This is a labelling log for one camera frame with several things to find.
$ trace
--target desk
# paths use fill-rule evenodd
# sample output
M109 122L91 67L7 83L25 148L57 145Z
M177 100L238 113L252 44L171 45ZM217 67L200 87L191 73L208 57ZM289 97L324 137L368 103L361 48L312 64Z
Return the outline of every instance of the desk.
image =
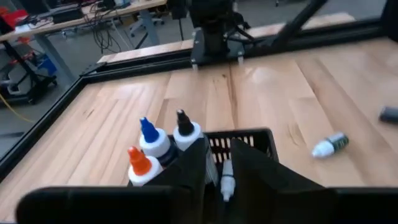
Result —
M118 9L117 11L112 11L108 15L104 16L104 19L109 19L116 16L121 16L125 14L131 14L133 12L139 12L144 25L148 31L149 38L154 45L159 44L159 39L156 34L155 27L152 23L152 18L148 12L148 8L161 6L167 3L167 0L136 0L130 6L124 9ZM92 18L94 15L90 13L90 6L86 6L83 9L83 12L88 15L89 18ZM44 49L46 54L49 56L50 60L55 64L57 70L60 72L62 78L67 78L67 83L73 82L76 77L71 73L70 69L66 65L66 63L61 58L60 54L57 52L52 43L45 36L49 32L55 32L67 27L78 26L85 24L85 19L76 19L73 21L63 22L59 24L47 24L46 26L38 27L36 29L27 30L25 32L10 32L8 34L0 36L0 42L9 39L15 39L18 37L26 37L33 35L35 40L40 44L40 46Z
M398 105L397 64L398 45L377 39L89 84L1 182L0 220L39 187L126 185L139 118L171 133L179 108L205 131L270 127L280 162L324 186L397 187L398 128L377 120ZM335 131L348 147L313 159Z

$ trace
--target bottle cap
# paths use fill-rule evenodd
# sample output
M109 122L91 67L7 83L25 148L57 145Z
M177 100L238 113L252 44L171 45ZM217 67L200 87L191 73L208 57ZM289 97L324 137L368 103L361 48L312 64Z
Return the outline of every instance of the bottle cap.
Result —
M184 110L177 110L177 124L178 124L178 132L182 136L190 135L193 130L193 124L189 120L189 117L185 114Z
M152 168L152 163L146 158L144 153L140 152L136 147L130 147L127 151L130 155L130 164L136 175L145 175Z
M145 117L141 118L139 121L141 122L141 131L145 141L148 143L155 142L157 138L159 138L159 132L157 132L155 126Z

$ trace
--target yellow cable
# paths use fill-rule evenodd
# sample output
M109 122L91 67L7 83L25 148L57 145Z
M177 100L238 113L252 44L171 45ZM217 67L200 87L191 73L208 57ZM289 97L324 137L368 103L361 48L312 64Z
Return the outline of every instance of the yellow cable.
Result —
M27 119L25 117L23 117L22 115L20 115L18 112L16 112L6 101L6 99L4 99L4 97L2 96L2 94L0 93L0 98L1 100L4 102L4 104L8 107L8 109L10 109L18 118L23 119L24 121L30 122L30 123L34 123L34 121Z

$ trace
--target table leg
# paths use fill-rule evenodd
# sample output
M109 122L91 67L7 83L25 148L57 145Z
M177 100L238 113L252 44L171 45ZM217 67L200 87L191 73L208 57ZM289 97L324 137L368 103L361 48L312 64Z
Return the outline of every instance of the table leg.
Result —
M65 81L67 84L72 84L76 80L76 77L73 76L69 67L63 61L61 55L57 52L48 38L46 38L44 34L36 34L34 37L37 43L39 43L39 45L43 48L51 62L54 63L55 67L57 68L57 71L60 74L58 78L62 81Z
M152 22L152 16L147 9L139 11L142 23L145 26L152 45L159 45L159 38L156 33L155 25Z

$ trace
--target red object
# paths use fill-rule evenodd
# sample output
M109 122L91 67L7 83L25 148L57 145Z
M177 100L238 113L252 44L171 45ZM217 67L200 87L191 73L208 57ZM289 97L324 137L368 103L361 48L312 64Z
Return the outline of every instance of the red object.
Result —
M13 29L15 29L15 26L17 22L23 18L28 16L28 13L25 10L17 10L12 13L8 14L3 14L2 17L4 20L10 25Z
M144 175L150 171L152 164L136 147L130 147L127 151L130 155L130 164L136 175Z

